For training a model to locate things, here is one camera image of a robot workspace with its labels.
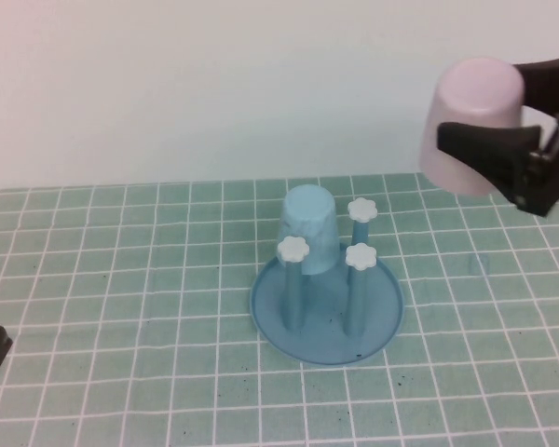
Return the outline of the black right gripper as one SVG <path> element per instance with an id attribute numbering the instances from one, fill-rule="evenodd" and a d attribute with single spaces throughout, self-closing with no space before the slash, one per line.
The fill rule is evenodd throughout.
<path id="1" fill-rule="evenodd" d="M 514 67 L 524 81 L 524 106 L 557 114 L 546 144 L 539 148 L 539 126 L 443 122 L 437 127 L 437 148 L 486 178 L 519 210 L 546 217 L 559 201 L 559 59 Z"/>

